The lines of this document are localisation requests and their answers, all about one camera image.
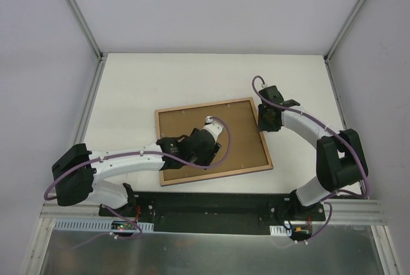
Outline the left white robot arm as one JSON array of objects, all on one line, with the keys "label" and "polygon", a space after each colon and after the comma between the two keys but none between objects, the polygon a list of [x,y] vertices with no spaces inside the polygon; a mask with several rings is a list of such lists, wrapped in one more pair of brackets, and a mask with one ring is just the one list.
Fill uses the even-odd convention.
[{"label": "left white robot arm", "polygon": [[222,125],[213,122],[190,135],[163,137],[155,143],[123,151],[90,151],[86,144],[72,146],[52,166],[51,188],[59,206],[72,206],[89,200],[113,208],[120,216],[135,210],[128,184],[116,185],[108,178],[140,171],[164,171],[184,166],[207,169],[220,149],[217,142]]}]

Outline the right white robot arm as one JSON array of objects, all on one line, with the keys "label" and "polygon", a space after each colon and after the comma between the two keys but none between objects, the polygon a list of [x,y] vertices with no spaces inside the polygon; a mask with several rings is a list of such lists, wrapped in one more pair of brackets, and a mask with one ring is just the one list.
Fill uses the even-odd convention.
[{"label": "right white robot arm", "polygon": [[287,128],[316,150],[315,177],[290,194],[293,201],[288,204],[288,212],[293,219],[305,219],[313,205],[368,177],[365,155],[355,130],[336,131],[326,126],[305,112],[297,101],[285,101],[275,85],[264,87],[258,96],[260,131]]}]

